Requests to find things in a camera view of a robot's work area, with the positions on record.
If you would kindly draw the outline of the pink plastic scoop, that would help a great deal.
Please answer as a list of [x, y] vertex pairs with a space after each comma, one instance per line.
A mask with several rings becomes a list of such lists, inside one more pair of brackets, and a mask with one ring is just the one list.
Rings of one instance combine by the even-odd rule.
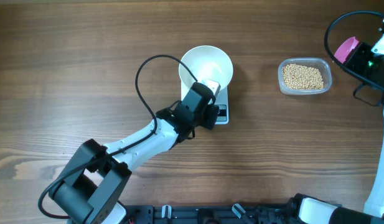
[[341, 63], [345, 63], [349, 55], [358, 47], [360, 41], [356, 37], [350, 37], [336, 50], [334, 57]]

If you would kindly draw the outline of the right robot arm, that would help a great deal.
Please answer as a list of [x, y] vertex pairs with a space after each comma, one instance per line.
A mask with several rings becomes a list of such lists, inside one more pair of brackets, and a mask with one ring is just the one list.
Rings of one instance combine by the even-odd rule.
[[362, 210], [374, 183], [383, 141], [383, 110], [367, 105], [378, 94], [334, 69], [330, 91], [315, 96], [282, 96], [269, 108], [263, 137], [251, 137], [238, 115], [222, 140], [236, 150], [217, 162], [218, 175], [205, 202], [283, 202], [296, 194]]

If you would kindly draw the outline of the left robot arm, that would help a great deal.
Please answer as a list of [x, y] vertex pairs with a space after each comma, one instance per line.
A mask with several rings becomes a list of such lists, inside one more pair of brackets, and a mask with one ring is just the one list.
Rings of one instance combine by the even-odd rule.
[[66, 213], [68, 223], [122, 223], [126, 209], [119, 202], [133, 170], [157, 154], [192, 139], [195, 128], [213, 129], [219, 107], [220, 84], [195, 82], [181, 101], [154, 114], [138, 132], [100, 145], [90, 139], [73, 155], [49, 197]]

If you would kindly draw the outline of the white digital kitchen scale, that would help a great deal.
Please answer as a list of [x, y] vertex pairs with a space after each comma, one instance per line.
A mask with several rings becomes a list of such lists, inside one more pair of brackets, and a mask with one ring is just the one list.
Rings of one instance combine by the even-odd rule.
[[201, 82], [194, 82], [190, 88], [181, 84], [181, 104], [177, 107], [177, 111], [186, 119], [191, 126], [199, 126], [202, 113], [208, 105], [219, 106], [216, 124], [227, 124], [228, 115], [228, 99], [227, 90], [224, 93], [219, 92], [214, 97], [213, 92]]

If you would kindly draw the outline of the white bowl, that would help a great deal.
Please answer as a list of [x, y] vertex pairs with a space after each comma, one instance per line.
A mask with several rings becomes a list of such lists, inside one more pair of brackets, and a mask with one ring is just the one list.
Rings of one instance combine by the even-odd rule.
[[194, 82], [213, 80], [224, 90], [233, 78], [233, 64], [230, 57], [221, 49], [211, 45], [201, 45], [190, 49], [181, 59], [181, 62], [192, 72], [179, 65], [181, 82], [190, 88]]

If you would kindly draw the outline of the clear plastic container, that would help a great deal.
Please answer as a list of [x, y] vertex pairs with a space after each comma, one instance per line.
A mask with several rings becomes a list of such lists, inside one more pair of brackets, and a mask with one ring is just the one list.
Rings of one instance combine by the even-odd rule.
[[332, 86], [329, 64], [320, 58], [290, 58], [278, 67], [278, 81], [285, 95], [316, 95]]

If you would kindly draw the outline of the pile of soybeans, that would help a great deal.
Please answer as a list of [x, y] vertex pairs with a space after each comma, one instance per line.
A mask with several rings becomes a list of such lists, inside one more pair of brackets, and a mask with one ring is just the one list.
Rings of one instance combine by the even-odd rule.
[[283, 80], [286, 86], [295, 90], [319, 90], [324, 87], [324, 80], [317, 68], [288, 64], [283, 67]]

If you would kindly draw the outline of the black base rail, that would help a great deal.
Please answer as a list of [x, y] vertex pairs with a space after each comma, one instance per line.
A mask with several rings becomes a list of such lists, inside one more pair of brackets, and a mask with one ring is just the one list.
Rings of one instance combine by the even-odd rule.
[[204, 224], [204, 223], [301, 223], [286, 211], [286, 206], [273, 204], [266, 206], [173, 207], [164, 205], [126, 205], [126, 215], [120, 221], [125, 224]]

